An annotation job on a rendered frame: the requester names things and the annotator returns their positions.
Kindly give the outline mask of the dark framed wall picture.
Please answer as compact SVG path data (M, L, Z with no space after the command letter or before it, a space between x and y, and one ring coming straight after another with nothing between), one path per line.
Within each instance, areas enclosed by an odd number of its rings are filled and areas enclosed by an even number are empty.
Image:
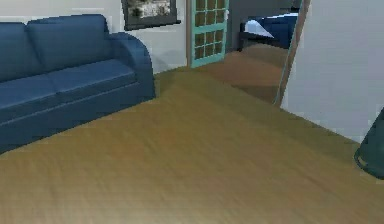
M121 0L124 30L180 24L176 0Z

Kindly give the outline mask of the blue sofa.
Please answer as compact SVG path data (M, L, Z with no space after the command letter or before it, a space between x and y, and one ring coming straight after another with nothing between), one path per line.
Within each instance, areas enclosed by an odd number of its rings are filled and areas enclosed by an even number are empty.
M0 155L154 96L146 46L101 14L0 22Z

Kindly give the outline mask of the blue bed with dark frame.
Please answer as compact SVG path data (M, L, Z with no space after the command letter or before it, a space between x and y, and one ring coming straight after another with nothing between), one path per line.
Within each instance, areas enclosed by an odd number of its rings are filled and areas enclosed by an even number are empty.
M268 17L248 17L240 23L238 51L245 41L272 45L288 49L295 30L297 13L286 13Z

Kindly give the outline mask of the teal glazed room door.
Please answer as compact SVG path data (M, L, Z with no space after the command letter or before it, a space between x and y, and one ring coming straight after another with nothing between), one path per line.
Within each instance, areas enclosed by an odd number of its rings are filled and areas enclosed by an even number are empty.
M191 0L192 68L224 59L229 0Z

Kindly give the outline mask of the dark teal bin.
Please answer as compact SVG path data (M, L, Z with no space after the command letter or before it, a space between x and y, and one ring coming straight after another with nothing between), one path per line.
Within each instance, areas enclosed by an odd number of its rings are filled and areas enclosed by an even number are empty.
M384 107L356 150L354 161L366 173L384 180Z

